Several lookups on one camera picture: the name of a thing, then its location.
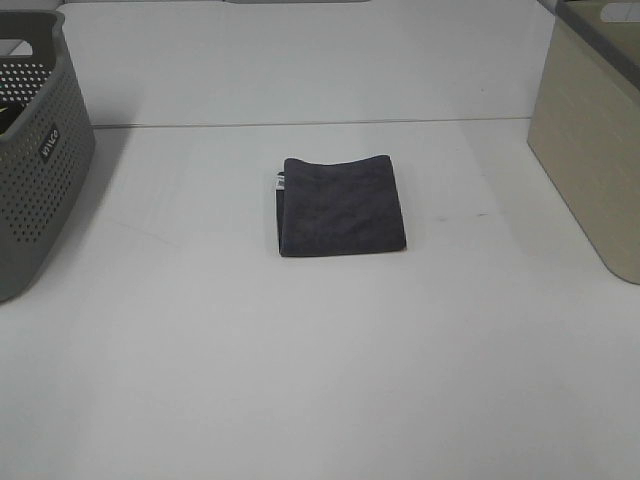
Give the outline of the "dark grey towel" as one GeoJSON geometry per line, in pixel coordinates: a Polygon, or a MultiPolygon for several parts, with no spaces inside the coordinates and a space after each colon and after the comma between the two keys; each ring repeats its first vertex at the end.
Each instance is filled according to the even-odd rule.
{"type": "Polygon", "coordinates": [[[275,197],[283,257],[378,254],[407,247],[387,155],[332,165],[287,158],[276,177],[275,197]]]}

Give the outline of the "grey perforated plastic basket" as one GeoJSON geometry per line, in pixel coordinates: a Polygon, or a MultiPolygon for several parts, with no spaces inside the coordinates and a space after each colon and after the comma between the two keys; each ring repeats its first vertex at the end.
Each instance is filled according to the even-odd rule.
{"type": "Polygon", "coordinates": [[[95,135],[51,10],[5,10],[1,37],[30,45],[1,58],[1,299],[21,295],[63,229],[95,151],[95,135]]]}

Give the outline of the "beige plastic storage bin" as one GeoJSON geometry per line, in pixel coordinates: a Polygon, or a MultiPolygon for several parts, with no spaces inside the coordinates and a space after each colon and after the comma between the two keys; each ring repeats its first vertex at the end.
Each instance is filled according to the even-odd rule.
{"type": "Polygon", "coordinates": [[[527,142],[606,268],[638,283],[638,2],[557,3],[527,142]]]}

